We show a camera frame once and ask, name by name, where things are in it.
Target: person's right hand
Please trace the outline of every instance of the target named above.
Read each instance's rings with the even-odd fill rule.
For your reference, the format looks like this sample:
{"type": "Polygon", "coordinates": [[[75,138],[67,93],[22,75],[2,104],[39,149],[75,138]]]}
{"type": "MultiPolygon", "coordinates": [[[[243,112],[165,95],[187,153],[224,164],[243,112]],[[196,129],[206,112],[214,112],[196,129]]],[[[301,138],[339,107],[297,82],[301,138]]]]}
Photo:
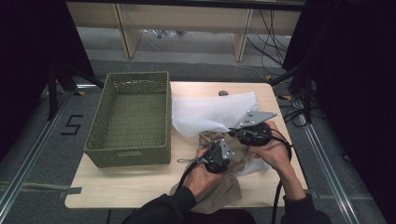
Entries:
{"type": "MultiPolygon", "coordinates": [[[[265,121],[270,129],[277,130],[275,123],[271,120],[265,121]]],[[[272,131],[272,135],[274,137],[283,139],[283,137],[277,133],[272,131]]],[[[277,140],[271,140],[267,145],[261,147],[251,146],[248,150],[255,154],[254,157],[256,159],[262,158],[265,162],[271,165],[275,170],[279,170],[279,168],[290,165],[288,151],[283,143],[277,140]]]]}

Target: small black object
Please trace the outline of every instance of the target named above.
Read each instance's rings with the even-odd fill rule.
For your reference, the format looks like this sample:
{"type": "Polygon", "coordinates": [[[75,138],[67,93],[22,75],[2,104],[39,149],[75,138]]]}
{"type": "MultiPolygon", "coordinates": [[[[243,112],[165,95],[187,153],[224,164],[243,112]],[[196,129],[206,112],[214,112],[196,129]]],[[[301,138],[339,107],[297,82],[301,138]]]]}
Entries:
{"type": "Polygon", "coordinates": [[[272,139],[270,127],[265,122],[251,127],[230,129],[228,134],[233,138],[237,138],[245,146],[264,146],[272,139]]]}
{"type": "Polygon", "coordinates": [[[219,96],[229,95],[227,91],[219,91],[219,96]]]}
{"type": "Polygon", "coordinates": [[[224,173],[228,169],[229,160],[222,158],[221,146],[213,144],[203,157],[207,162],[205,168],[212,174],[224,173]]]}

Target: person's left hand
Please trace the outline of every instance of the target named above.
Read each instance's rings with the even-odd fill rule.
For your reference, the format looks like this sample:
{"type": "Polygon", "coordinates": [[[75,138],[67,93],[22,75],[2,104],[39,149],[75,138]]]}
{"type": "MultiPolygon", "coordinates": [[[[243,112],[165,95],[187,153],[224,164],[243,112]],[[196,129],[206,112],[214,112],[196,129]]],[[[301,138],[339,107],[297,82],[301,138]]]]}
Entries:
{"type": "MultiPolygon", "coordinates": [[[[201,149],[197,153],[197,157],[201,157],[206,149],[201,149]]],[[[189,188],[196,198],[200,193],[209,188],[217,180],[221,179],[221,175],[209,173],[203,164],[195,166],[187,178],[186,187],[189,188]]]]}

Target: black sleeve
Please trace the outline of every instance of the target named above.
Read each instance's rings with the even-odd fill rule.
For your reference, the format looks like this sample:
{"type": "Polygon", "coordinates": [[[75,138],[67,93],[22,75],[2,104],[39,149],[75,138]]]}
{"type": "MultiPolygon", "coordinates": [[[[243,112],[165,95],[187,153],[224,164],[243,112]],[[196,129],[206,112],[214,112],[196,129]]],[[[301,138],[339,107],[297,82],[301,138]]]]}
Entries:
{"type": "Polygon", "coordinates": [[[312,195],[308,194],[302,200],[293,201],[283,197],[285,201],[285,213],[282,224],[328,224],[332,220],[323,212],[317,210],[312,201],[312,195]]]}
{"type": "Polygon", "coordinates": [[[137,212],[127,217],[122,224],[182,223],[183,212],[196,205],[191,191],[182,187],[174,195],[166,194],[143,205],[137,212]]]}

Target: black curtain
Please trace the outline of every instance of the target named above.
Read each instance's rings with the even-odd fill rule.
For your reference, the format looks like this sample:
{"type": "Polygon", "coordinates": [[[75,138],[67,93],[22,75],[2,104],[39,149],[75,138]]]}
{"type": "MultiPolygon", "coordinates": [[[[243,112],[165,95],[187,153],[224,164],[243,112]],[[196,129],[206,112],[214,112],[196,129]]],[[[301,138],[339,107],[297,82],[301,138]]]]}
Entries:
{"type": "Polygon", "coordinates": [[[75,74],[55,62],[94,74],[65,1],[0,1],[0,18],[2,160],[38,104],[52,64],[67,89],[75,74]]]}

